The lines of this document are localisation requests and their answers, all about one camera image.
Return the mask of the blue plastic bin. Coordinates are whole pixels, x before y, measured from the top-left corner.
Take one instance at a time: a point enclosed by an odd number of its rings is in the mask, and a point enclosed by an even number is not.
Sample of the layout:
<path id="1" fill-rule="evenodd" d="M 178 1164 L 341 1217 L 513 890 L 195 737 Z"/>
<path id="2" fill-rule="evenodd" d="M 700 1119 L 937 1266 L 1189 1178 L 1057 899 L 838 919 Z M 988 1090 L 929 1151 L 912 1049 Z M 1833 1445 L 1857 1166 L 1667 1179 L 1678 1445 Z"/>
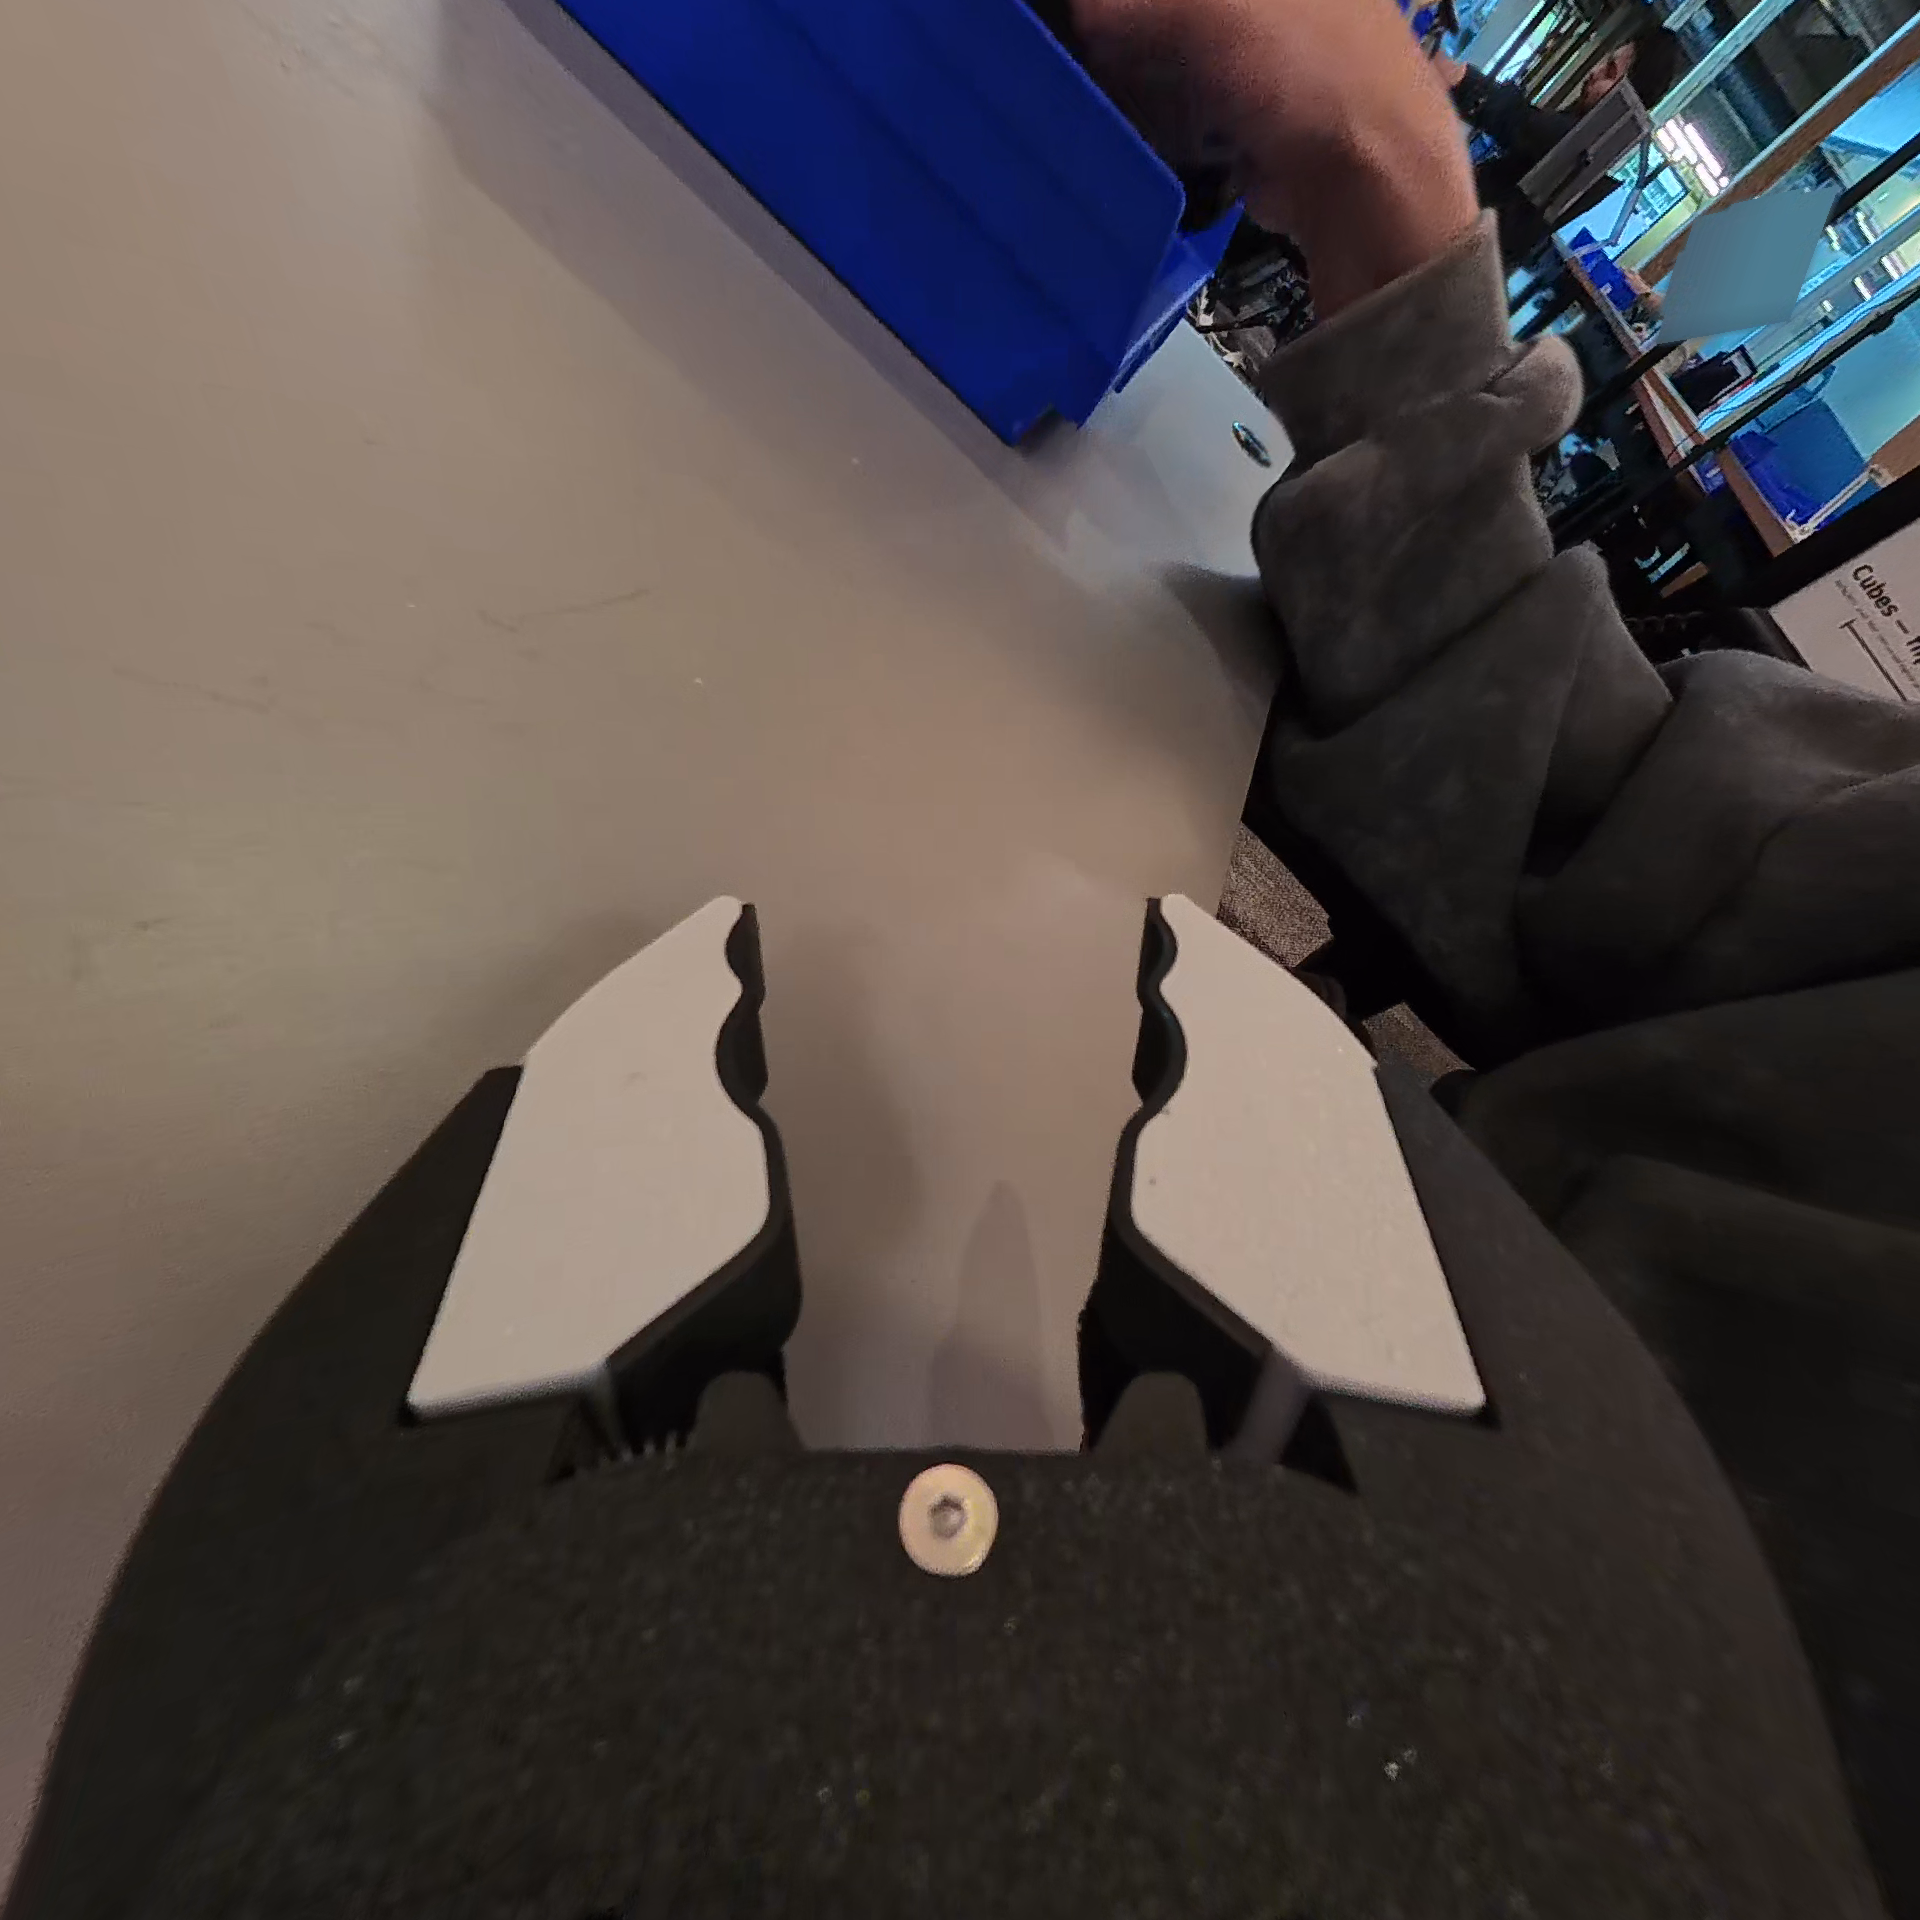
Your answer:
<path id="1" fill-rule="evenodd" d="M 1069 4 L 560 9 L 1006 446 L 1121 393 L 1241 222 L 1090 77 Z"/>

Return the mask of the person's right hand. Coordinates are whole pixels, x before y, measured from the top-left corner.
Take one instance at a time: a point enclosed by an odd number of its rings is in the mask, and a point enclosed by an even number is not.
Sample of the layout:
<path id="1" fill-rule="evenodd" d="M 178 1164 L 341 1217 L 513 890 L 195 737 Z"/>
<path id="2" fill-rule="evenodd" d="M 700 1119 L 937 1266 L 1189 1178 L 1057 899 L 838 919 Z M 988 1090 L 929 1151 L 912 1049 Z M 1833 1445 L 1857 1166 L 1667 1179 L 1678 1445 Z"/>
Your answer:
<path id="1" fill-rule="evenodd" d="M 1304 257 L 1331 322 L 1481 225 L 1449 93 L 1387 3 L 1076 3 L 1093 77 Z"/>

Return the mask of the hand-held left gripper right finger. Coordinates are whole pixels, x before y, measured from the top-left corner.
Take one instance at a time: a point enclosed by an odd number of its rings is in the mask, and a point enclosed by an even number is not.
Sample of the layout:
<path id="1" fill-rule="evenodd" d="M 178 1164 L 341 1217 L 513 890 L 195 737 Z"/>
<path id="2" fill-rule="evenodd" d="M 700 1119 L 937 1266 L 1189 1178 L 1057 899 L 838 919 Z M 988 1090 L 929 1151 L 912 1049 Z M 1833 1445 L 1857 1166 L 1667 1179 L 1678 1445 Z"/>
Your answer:
<path id="1" fill-rule="evenodd" d="M 1339 1467 L 1332 1401 L 1480 1422 L 1491 1391 L 1377 1057 L 1186 895 L 1149 899 L 1122 1124 L 1080 1319 L 1086 1445 L 1177 1377 L 1228 1459 Z"/>

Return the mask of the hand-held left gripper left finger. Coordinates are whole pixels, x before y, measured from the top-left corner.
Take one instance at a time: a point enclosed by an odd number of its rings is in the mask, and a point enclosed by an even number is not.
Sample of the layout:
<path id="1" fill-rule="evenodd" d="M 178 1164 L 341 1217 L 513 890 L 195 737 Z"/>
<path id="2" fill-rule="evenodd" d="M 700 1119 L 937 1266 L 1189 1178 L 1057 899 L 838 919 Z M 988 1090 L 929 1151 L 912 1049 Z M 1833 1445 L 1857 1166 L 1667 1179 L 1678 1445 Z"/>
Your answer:
<path id="1" fill-rule="evenodd" d="M 801 1249 L 762 1006 L 757 913 L 721 895 L 528 1049 L 411 1415 L 564 1401 L 638 1453 L 688 1438 L 721 1377 L 785 1390 Z"/>

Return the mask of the grey hooded sweatshirt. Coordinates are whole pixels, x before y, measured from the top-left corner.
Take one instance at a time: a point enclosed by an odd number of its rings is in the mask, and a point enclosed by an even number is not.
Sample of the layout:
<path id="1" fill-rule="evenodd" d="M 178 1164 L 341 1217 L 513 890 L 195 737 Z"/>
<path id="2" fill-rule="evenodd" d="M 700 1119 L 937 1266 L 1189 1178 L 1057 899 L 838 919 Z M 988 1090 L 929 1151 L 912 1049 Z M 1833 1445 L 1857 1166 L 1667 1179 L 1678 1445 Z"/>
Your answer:
<path id="1" fill-rule="evenodd" d="M 1784 1587 L 1918 1913 L 1918 974 L 1451 1071 L 1436 1100 L 1665 1364 Z"/>

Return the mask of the grey desk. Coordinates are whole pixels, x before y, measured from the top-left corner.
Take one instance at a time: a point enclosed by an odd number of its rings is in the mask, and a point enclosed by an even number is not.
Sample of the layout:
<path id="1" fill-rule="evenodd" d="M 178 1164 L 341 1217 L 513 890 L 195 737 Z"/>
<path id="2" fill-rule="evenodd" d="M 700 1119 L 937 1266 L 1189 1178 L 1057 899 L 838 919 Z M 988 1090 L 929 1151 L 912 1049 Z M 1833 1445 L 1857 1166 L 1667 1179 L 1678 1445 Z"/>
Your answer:
<path id="1" fill-rule="evenodd" d="M 996 444 L 550 4 L 4 4 L 4 1854 L 158 1477 L 486 1068 L 757 906 L 806 1438 L 1067 1450 L 1266 433 Z"/>

